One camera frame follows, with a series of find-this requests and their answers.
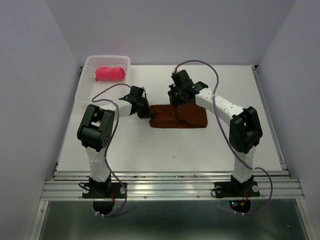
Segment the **brown microfibre towel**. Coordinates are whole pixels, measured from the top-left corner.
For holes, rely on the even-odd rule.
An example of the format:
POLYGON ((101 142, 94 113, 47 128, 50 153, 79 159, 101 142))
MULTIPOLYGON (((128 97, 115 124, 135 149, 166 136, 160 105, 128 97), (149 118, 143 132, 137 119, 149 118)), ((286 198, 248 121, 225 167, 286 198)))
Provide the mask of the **brown microfibre towel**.
POLYGON ((183 105, 151 105, 153 117, 149 120, 152 128, 158 129, 203 129, 208 125, 206 109, 188 102, 183 105))

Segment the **pink microfibre towel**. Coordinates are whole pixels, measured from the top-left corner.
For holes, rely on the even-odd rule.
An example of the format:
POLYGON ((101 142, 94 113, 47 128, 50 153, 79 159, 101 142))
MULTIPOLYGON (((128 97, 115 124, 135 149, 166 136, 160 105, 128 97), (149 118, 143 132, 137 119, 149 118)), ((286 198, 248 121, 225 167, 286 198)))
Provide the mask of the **pink microfibre towel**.
POLYGON ((120 66, 100 66, 95 73, 90 73, 89 77, 95 79, 96 82, 121 82, 126 77, 126 71, 120 66))

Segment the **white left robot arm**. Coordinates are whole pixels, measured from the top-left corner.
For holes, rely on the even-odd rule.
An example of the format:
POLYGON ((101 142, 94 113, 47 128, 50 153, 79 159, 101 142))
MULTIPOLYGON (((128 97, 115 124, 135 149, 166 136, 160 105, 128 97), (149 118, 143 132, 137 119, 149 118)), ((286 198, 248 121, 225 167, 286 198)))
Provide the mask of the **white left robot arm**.
POLYGON ((150 119, 153 112, 143 87, 130 86, 129 93, 117 100, 99 99, 102 93, 94 96, 86 107, 77 130, 77 139, 85 148, 89 160, 87 188, 94 189, 100 197, 106 197, 111 193, 112 174, 106 163, 106 155, 120 118, 137 115, 140 119, 150 119))

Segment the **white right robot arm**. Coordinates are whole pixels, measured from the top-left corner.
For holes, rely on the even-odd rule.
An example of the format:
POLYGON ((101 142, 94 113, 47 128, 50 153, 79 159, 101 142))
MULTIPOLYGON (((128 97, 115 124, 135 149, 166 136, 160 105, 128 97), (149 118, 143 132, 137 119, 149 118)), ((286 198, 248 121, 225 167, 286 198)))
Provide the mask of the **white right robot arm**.
POLYGON ((219 76, 213 89, 201 81, 196 83, 186 70, 173 70, 173 84, 168 92, 170 104, 174 106, 193 103, 213 113, 221 133, 234 155, 234 168, 230 182, 231 192, 242 195, 248 190, 247 181, 253 175, 253 158, 263 131, 257 110, 233 104, 219 96, 219 76))

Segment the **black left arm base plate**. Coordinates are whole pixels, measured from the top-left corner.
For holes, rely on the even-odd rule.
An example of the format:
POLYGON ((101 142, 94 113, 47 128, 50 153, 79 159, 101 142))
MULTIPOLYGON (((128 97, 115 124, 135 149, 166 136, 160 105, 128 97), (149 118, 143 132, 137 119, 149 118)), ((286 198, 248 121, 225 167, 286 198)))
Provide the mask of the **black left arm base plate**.
POLYGON ((83 199, 125 199, 124 187, 119 182, 111 182, 108 186, 104 183, 80 182, 83 199))

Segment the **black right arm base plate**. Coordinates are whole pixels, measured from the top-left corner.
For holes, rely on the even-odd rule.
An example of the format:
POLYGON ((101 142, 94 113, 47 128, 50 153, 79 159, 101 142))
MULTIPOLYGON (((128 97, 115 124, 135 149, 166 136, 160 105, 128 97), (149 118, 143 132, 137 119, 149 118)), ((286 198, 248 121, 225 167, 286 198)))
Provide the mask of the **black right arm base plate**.
POLYGON ((214 187, 211 190, 211 195, 218 199, 235 199, 242 197, 259 197, 260 191, 256 181, 249 183, 219 181, 214 183, 214 187))

